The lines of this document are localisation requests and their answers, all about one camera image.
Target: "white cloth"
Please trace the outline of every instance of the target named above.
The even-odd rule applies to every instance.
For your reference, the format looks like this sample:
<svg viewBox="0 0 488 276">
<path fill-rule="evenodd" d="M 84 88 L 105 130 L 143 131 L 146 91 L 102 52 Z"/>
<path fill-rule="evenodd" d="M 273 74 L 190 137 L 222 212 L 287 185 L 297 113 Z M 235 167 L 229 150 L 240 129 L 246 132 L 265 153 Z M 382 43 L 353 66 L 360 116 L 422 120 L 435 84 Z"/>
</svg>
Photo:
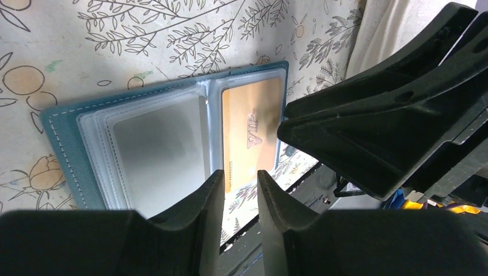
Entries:
<svg viewBox="0 0 488 276">
<path fill-rule="evenodd" d="M 476 0 L 368 1 L 346 78 L 373 67 L 401 49 L 449 2 L 476 6 Z"/>
</svg>

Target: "open card holder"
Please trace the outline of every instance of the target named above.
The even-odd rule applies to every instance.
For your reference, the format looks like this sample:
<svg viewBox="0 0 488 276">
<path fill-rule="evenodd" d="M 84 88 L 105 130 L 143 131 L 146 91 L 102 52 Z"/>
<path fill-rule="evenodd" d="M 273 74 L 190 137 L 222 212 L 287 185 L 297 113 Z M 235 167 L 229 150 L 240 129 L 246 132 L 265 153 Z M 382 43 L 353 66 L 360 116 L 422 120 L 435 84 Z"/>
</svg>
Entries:
<svg viewBox="0 0 488 276">
<path fill-rule="evenodd" d="M 56 106 L 44 129 L 80 209 L 152 217 L 218 169 L 226 191 L 277 165 L 288 63 L 175 80 Z"/>
</svg>

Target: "teal wallet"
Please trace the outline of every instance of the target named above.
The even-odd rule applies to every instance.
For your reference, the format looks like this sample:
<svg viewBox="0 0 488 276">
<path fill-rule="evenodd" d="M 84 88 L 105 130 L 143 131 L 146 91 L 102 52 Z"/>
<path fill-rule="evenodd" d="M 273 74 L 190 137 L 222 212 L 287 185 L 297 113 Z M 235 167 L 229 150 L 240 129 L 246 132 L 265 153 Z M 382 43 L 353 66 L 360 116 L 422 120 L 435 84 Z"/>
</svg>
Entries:
<svg viewBox="0 0 488 276">
<path fill-rule="evenodd" d="M 283 119 L 287 76 L 288 62 L 238 68 L 56 106 L 41 120 L 80 209 L 152 217 L 223 168 L 223 90 L 279 77 Z"/>
</svg>

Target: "blue leather cover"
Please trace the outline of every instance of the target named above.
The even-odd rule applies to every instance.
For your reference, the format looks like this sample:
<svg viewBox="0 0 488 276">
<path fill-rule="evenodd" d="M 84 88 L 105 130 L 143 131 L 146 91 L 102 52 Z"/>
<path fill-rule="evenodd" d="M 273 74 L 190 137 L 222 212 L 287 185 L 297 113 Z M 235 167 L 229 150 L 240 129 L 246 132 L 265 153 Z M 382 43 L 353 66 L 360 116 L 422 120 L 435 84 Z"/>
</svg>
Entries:
<svg viewBox="0 0 488 276">
<path fill-rule="evenodd" d="M 284 68 L 287 71 L 288 78 L 288 62 L 283 61 L 239 68 L 195 78 L 174 80 L 161 83 L 160 85 L 125 91 L 118 95 L 64 106 L 55 106 L 43 111 L 40 116 L 41 121 L 79 209 L 104 210 L 106 207 L 98 189 L 98 184 L 78 129 L 78 115 L 107 108 L 124 101 L 149 97 L 156 93 L 164 93 L 171 88 L 189 85 L 207 79 L 220 79 L 227 76 L 242 75 L 274 68 Z"/>
</svg>

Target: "tablecloth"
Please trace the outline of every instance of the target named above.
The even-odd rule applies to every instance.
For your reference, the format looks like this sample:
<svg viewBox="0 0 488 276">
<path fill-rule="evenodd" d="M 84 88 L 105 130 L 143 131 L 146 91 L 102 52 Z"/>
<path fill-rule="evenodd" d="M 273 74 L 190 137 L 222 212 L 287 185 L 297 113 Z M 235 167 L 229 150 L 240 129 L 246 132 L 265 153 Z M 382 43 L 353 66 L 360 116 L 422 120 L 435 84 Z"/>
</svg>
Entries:
<svg viewBox="0 0 488 276">
<path fill-rule="evenodd" d="M 361 0 L 0 0 L 0 212 L 77 209 L 39 113 L 49 106 L 287 60 L 287 101 L 340 82 Z M 281 145 L 286 189 L 317 161 Z M 222 242 L 257 215 L 226 194 Z"/>
</svg>

